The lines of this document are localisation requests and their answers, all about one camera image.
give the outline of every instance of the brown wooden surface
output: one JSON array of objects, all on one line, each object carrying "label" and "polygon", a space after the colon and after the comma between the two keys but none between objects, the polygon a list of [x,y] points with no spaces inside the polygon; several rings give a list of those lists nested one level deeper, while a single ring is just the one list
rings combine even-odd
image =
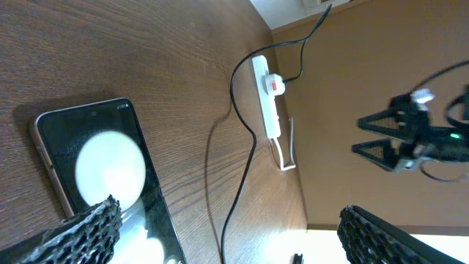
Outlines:
[{"label": "brown wooden surface", "polygon": [[[64,218],[27,122],[44,111],[127,97],[188,262],[219,262],[215,236],[251,148],[235,113],[224,118],[228,79],[245,54],[272,43],[251,3],[3,1],[0,38],[0,249]],[[298,171],[276,165],[254,85],[243,66],[235,94],[258,149],[229,226],[227,257],[263,263],[274,251],[286,263],[293,251],[273,241],[306,228],[300,181]]]}]

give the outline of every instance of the smartphone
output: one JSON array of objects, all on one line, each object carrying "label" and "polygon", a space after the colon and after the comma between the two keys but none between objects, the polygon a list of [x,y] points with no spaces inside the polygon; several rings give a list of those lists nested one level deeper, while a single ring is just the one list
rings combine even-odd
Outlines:
[{"label": "smartphone", "polygon": [[[186,263],[128,99],[46,112],[33,120],[30,130],[67,217],[113,194],[122,209],[121,243],[116,244],[126,248],[122,252],[135,244],[139,247],[134,251],[142,250],[147,243],[149,259],[158,258],[156,254],[163,256],[159,263]],[[133,255],[145,257],[141,252]],[[115,252],[113,260],[116,257],[125,262],[125,254]]]}]

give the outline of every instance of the black cord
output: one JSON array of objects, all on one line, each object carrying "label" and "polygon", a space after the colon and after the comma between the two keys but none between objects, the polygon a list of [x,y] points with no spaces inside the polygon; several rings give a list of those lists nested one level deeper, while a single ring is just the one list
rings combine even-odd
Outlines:
[{"label": "black cord", "polygon": [[243,177],[241,178],[240,187],[239,187],[238,190],[237,190],[236,197],[234,198],[234,201],[233,201],[233,205],[232,205],[231,209],[229,210],[228,216],[226,217],[226,220],[225,220],[225,224],[223,225],[223,231],[221,232],[221,262],[222,262],[223,264],[226,263],[226,258],[225,258],[225,237],[226,237],[226,229],[227,229],[227,227],[228,227],[229,220],[230,220],[230,218],[232,217],[233,212],[235,211],[235,208],[236,208],[236,205],[237,205],[237,201],[239,200],[239,198],[240,198],[240,196],[241,196],[241,192],[243,191],[243,187],[244,187],[244,183],[245,183],[245,180],[246,180],[246,176],[248,175],[249,166],[251,165],[252,158],[253,158],[253,156],[254,156],[254,151],[255,151],[255,149],[256,149],[256,143],[257,143],[256,134],[255,134],[254,131],[249,127],[249,125],[244,121],[244,119],[243,119],[243,117],[241,116],[241,113],[240,113],[240,111],[238,110],[237,105],[236,105],[235,94],[233,93],[233,86],[234,86],[234,83],[235,83],[235,73],[237,72],[238,68],[241,66],[242,63],[244,63],[246,60],[248,60],[249,58],[251,58],[252,56],[254,56],[255,54],[257,54],[257,53],[259,53],[259,52],[261,52],[261,51],[265,51],[265,50],[267,50],[267,49],[269,49],[269,48],[281,47],[281,46],[284,46],[284,45],[294,45],[294,44],[301,43],[301,42],[303,42],[303,47],[301,48],[301,58],[300,58],[300,61],[301,61],[301,64],[302,64],[301,68],[303,69],[303,48],[304,48],[304,45],[305,45],[306,41],[308,41],[308,39],[310,38],[310,36],[313,35],[313,33],[316,31],[316,29],[319,28],[319,26],[320,26],[321,23],[324,21],[324,19],[328,16],[331,7],[332,7],[332,4],[329,4],[329,6],[328,6],[328,8],[326,9],[326,11],[324,11],[324,13],[322,14],[321,18],[317,21],[317,23],[316,23],[316,25],[314,26],[313,30],[311,30],[311,32],[310,32],[310,33],[308,34],[308,36],[306,36],[305,38],[302,38],[302,39],[300,39],[300,40],[286,41],[286,42],[283,42],[283,43],[275,43],[275,44],[272,44],[272,45],[269,45],[269,46],[266,46],[266,47],[263,47],[263,48],[259,48],[259,49],[255,50],[255,51],[251,52],[248,56],[245,56],[243,59],[241,59],[241,61],[236,65],[236,67],[235,67],[234,70],[233,70],[232,79],[231,79],[230,86],[229,86],[229,95],[230,95],[231,100],[232,100],[232,103],[233,103],[234,111],[236,112],[237,117],[240,119],[240,121],[241,121],[241,123],[244,125],[244,127],[249,131],[249,133],[251,133],[253,143],[252,143],[251,151],[250,151],[250,153],[249,153],[248,160],[246,161],[246,166],[245,166],[245,168],[244,168]]},{"label": "black cord", "polygon": [[431,175],[430,173],[426,172],[426,170],[425,170],[425,168],[424,168],[424,165],[425,165],[425,164],[426,164],[426,163],[424,163],[424,162],[422,162],[422,163],[420,164],[420,171],[421,171],[425,176],[429,177],[430,179],[439,181],[439,182],[441,182],[441,183],[457,183],[457,182],[459,182],[459,180],[444,180],[444,179],[440,179],[439,177],[435,177],[435,176]]},{"label": "black cord", "polygon": [[410,93],[415,92],[416,90],[422,88],[423,85],[428,84],[430,81],[435,80],[438,77],[441,77],[444,74],[447,74],[451,72],[452,70],[456,70],[459,67],[464,67],[469,65],[469,59],[463,60],[461,62],[458,62],[456,64],[453,64],[451,66],[448,66],[442,70],[437,71],[436,73],[433,73],[431,76],[425,78],[423,81],[419,82],[417,85],[415,85],[412,90],[410,90]]}]

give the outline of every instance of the white cord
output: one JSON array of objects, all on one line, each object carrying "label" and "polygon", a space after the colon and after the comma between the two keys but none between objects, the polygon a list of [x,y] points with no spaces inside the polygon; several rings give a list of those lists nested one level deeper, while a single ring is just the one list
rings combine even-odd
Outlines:
[{"label": "white cord", "polygon": [[282,172],[289,169],[296,168],[295,159],[293,158],[293,117],[290,118],[290,140],[289,140],[289,150],[290,150],[290,163],[291,165],[284,166],[284,156],[282,155],[280,144],[278,143],[277,138],[273,138],[273,142],[276,144],[278,151],[278,158],[280,159],[280,169]]}]

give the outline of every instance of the tan wall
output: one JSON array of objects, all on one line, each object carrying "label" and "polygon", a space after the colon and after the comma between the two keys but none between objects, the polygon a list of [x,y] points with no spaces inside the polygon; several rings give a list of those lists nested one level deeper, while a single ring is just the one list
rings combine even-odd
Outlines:
[{"label": "tan wall", "polygon": [[[304,37],[314,22],[275,34]],[[284,78],[296,75],[300,47],[277,48]],[[385,109],[430,73],[469,58],[469,1],[373,0],[332,14],[310,39],[304,75],[287,85],[309,224],[337,224],[345,205],[395,225],[469,226],[469,183],[437,183],[419,172],[384,172],[354,155],[352,144],[379,139],[358,118]],[[433,124],[469,84],[469,69],[432,82]],[[440,176],[456,167],[434,166]]]}]

